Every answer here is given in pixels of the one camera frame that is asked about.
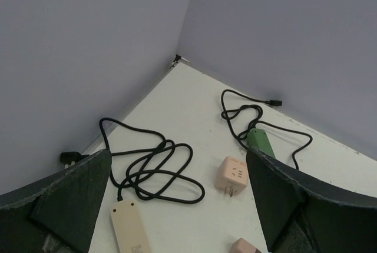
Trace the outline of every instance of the green box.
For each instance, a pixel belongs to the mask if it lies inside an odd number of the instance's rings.
[[[250,130],[250,132],[247,134],[247,145],[249,147],[256,147],[271,157],[276,158],[266,131],[263,129],[253,128]]]

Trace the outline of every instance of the white power strip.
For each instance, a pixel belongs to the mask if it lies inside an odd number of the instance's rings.
[[[110,211],[120,253],[151,253],[136,201],[117,202]]]

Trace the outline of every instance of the black cable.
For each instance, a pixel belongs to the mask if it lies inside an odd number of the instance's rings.
[[[178,202],[178,203],[183,203],[183,204],[195,204],[195,203],[198,203],[201,200],[203,200],[206,192],[205,192],[202,184],[200,184],[198,181],[196,181],[192,178],[185,177],[184,175],[181,175],[181,172],[183,172],[183,170],[186,169],[186,167],[189,165],[191,159],[193,158],[193,149],[191,148],[190,145],[188,145],[186,143],[175,144],[174,141],[172,141],[170,139],[166,139],[163,134],[161,134],[157,131],[135,128],[135,127],[126,125],[126,124],[124,124],[120,121],[117,121],[116,119],[112,119],[112,118],[102,118],[100,120],[100,123],[99,123],[100,130],[101,130],[102,136],[104,138],[106,149],[108,149],[110,152],[111,152],[110,145],[109,145],[109,142],[108,142],[108,138],[107,138],[105,129],[103,127],[103,122],[105,122],[105,121],[113,122],[115,124],[121,125],[122,127],[130,129],[132,131],[143,132],[143,133],[146,133],[146,134],[153,134],[153,135],[156,135],[156,136],[161,138],[161,142],[154,148],[137,149],[137,150],[111,153],[112,156],[130,155],[130,154],[136,154],[136,153],[147,153],[146,155],[140,157],[139,159],[137,159],[137,160],[135,160],[134,162],[131,163],[131,165],[127,168],[127,170],[125,172],[125,178],[123,179],[123,181],[120,184],[115,180],[114,175],[113,175],[113,171],[112,170],[110,171],[110,180],[113,183],[113,185],[118,188],[118,201],[123,200],[122,189],[129,188],[129,187],[132,187],[132,188],[135,189],[135,193],[139,197],[139,199],[146,200],[146,201],[156,198],[156,199]],[[174,151],[178,147],[185,147],[189,151],[189,156],[187,158],[187,161],[183,164],[183,166],[177,172],[166,171],[166,170],[160,169],[173,156]],[[159,163],[159,165],[157,167],[155,167],[154,169],[145,170],[146,166],[153,159],[153,157],[155,155],[160,154],[162,152],[166,152],[166,151],[170,151],[170,152],[162,160],[162,162]],[[142,164],[140,169],[131,174],[131,170],[135,167],[135,165],[137,165],[139,162],[143,162],[143,161],[144,161],[144,163]],[[165,175],[171,175],[172,177],[168,181],[168,183],[166,183],[165,186],[163,186],[159,191],[157,191],[156,193],[151,193],[149,191],[144,190],[142,187],[139,186],[139,184],[141,182],[149,179],[154,174],[165,174]],[[194,199],[194,200],[185,200],[185,199],[163,196],[162,193],[173,183],[173,181],[176,178],[180,178],[180,179],[183,179],[185,181],[191,182],[192,184],[197,185],[201,190],[201,195],[197,199]]]
[[[255,128],[257,124],[268,125],[270,127],[273,127],[273,128],[276,128],[276,129],[279,129],[279,130],[282,130],[282,131],[291,132],[291,133],[294,133],[294,134],[300,134],[300,135],[304,135],[304,136],[308,137],[309,141],[306,144],[302,145],[300,148],[293,151],[293,153],[292,153],[292,160],[295,163],[295,167],[296,167],[296,169],[299,169],[299,164],[297,163],[297,160],[296,160],[296,154],[298,152],[300,152],[302,149],[308,147],[312,143],[313,137],[310,134],[307,134],[307,133],[302,132],[302,131],[294,131],[292,129],[282,128],[280,126],[273,125],[273,124],[270,124],[268,122],[260,121],[260,118],[263,115],[263,109],[262,109],[261,106],[256,105],[256,104],[242,105],[238,109],[227,110],[226,107],[225,107],[225,103],[224,103],[224,96],[225,96],[226,92],[236,94],[236,95],[238,95],[242,98],[248,99],[248,100],[253,101],[253,102],[264,103],[264,104],[267,104],[267,105],[270,105],[270,106],[281,106],[282,102],[279,101],[279,100],[264,101],[264,100],[254,99],[254,98],[248,97],[246,95],[243,95],[243,94],[241,94],[237,91],[234,91],[234,90],[231,90],[231,89],[225,89],[223,91],[223,93],[221,94],[221,105],[223,107],[223,111],[221,112],[221,117],[227,121],[228,126],[229,126],[229,130],[230,130],[230,133],[232,134],[232,136],[246,150],[247,150],[247,145],[244,143],[244,141],[246,140],[247,134],[250,132],[250,130]],[[231,120],[235,119],[235,117],[237,117],[239,115],[239,113],[241,113],[245,109],[255,109],[257,111],[257,117],[252,119],[249,122],[249,124],[247,125],[247,128],[237,135],[235,133],[234,129],[233,129]]]

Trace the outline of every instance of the white table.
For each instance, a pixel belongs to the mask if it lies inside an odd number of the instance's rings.
[[[176,143],[185,142],[194,149],[194,158],[182,173],[200,181],[206,197],[195,205],[176,204],[154,199],[139,202],[140,211],[153,252],[229,252],[238,238],[251,242],[261,252],[267,252],[250,184],[238,196],[229,197],[213,186],[218,166],[228,155],[245,159],[246,152],[232,138],[228,126],[220,117],[220,94],[227,85],[196,71],[185,64],[178,65],[123,120],[134,127],[161,132]],[[247,101],[229,96],[227,108]],[[377,197],[377,162],[348,148],[326,135],[285,116],[268,106],[263,119],[286,128],[310,133],[313,143],[298,153],[300,170],[322,181],[358,193]],[[255,112],[242,113],[234,126],[244,129]],[[306,142],[306,137],[288,134],[264,126],[277,159],[293,166],[290,154]],[[117,127],[109,135],[113,152],[156,146],[158,138]],[[99,144],[94,152],[104,148]],[[113,172],[118,181],[124,179],[127,166],[137,156],[113,159]],[[187,158],[178,149],[166,164],[177,170]],[[144,183],[157,190],[170,177],[155,175]],[[95,226],[90,252],[118,252],[110,220],[110,207],[117,201],[117,189],[109,181]],[[164,193],[193,199],[199,191],[191,184],[177,180]],[[123,190],[123,198],[135,198],[133,189]]]

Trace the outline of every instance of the gray wall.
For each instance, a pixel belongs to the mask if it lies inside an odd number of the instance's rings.
[[[163,76],[188,4],[1,0],[0,194],[59,170]]]
[[[377,158],[377,0],[191,0],[178,53]]]

